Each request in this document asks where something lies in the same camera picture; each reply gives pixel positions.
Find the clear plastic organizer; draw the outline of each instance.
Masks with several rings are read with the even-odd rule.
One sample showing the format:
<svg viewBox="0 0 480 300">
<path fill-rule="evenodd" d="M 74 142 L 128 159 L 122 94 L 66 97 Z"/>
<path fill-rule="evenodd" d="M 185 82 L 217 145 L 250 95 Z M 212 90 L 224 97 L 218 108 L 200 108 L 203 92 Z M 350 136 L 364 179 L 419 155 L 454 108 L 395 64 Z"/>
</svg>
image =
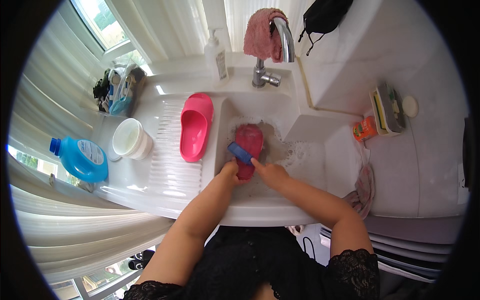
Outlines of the clear plastic organizer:
<svg viewBox="0 0 480 300">
<path fill-rule="evenodd" d="M 105 72 L 102 82 L 89 87 L 93 94 L 88 98 L 95 103 L 85 108 L 98 111 L 104 116 L 130 118 L 136 108 L 137 99 L 143 90 L 146 73 L 132 59 L 120 61 Z"/>
</svg>

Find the person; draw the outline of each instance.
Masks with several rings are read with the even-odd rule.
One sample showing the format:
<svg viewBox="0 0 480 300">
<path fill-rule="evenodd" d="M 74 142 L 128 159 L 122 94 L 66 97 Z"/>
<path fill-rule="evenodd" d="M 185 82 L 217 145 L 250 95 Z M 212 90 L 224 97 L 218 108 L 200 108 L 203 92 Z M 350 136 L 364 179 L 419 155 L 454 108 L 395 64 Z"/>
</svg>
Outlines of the person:
<svg viewBox="0 0 480 300">
<path fill-rule="evenodd" d="M 280 165 L 252 163 L 265 185 L 331 228 L 328 266 L 303 252 L 285 227 L 220 226 L 205 245 L 234 187 L 245 183 L 233 158 L 185 207 L 124 300 L 379 298 L 377 257 L 353 208 Z"/>
</svg>

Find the white curtain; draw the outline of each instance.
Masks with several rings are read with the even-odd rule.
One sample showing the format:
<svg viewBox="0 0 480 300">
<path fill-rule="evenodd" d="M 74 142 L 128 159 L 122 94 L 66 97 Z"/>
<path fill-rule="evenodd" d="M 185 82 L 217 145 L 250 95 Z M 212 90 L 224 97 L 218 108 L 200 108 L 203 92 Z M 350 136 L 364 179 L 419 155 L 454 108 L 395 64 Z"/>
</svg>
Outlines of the white curtain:
<svg viewBox="0 0 480 300">
<path fill-rule="evenodd" d="M 9 144 L 60 163 L 50 139 L 90 138 L 92 88 L 102 65 L 56 12 L 26 62 L 13 105 Z M 108 202 L 30 169 L 8 155 L 18 224 L 50 283 L 117 263 L 162 241 L 172 220 Z"/>
<path fill-rule="evenodd" d="M 251 15 L 260 8 L 279 8 L 288 18 L 300 55 L 303 14 L 314 0 L 106 0 L 108 7 L 146 61 L 203 54 L 208 28 L 223 28 L 216 36 L 227 51 L 243 52 Z"/>
<path fill-rule="evenodd" d="M 79 277 L 159 244 L 173 220 L 127 209 L 91 208 L 11 186 L 24 240 L 45 279 Z"/>
<path fill-rule="evenodd" d="M 56 12 L 43 30 L 20 78 L 9 143 L 50 157 L 50 139 L 89 138 L 96 119 L 92 88 L 107 66 Z"/>
<path fill-rule="evenodd" d="M 201 0 L 107 0 L 146 61 L 203 54 L 208 40 Z"/>
</svg>

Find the faucet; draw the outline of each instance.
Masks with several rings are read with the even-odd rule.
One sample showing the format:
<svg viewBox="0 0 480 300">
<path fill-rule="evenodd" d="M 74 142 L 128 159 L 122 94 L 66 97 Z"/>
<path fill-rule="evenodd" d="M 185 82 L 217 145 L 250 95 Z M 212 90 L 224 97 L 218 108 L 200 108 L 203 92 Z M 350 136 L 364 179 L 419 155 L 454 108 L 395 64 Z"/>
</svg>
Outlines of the faucet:
<svg viewBox="0 0 480 300">
<path fill-rule="evenodd" d="M 284 62 L 293 62 L 295 59 L 295 47 L 293 46 L 292 33 L 287 25 L 287 22 L 280 18 L 274 18 L 273 24 L 275 24 L 278 33 L 280 34 L 280 40 L 282 42 L 282 53 Z M 257 58 L 257 64 L 253 68 L 253 80 L 252 85 L 256 88 L 264 87 L 266 83 L 278 87 L 280 85 L 282 77 L 277 74 L 267 72 L 265 70 L 264 60 Z"/>
</svg>

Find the soap dish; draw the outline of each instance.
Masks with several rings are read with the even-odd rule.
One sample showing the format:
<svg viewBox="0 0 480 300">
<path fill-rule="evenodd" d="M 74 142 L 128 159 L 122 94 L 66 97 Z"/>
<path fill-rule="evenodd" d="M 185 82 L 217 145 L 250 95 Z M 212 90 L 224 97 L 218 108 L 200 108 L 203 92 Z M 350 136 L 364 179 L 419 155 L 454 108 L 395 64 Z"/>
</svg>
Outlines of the soap dish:
<svg viewBox="0 0 480 300">
<path fill-rule="evenodd" d="M 398 92 L 384 82 L 370 92 L 370 101 L 378 134 L 383 136 L 401 134 L 405 129 L 405 118 Z"/>
</svg>

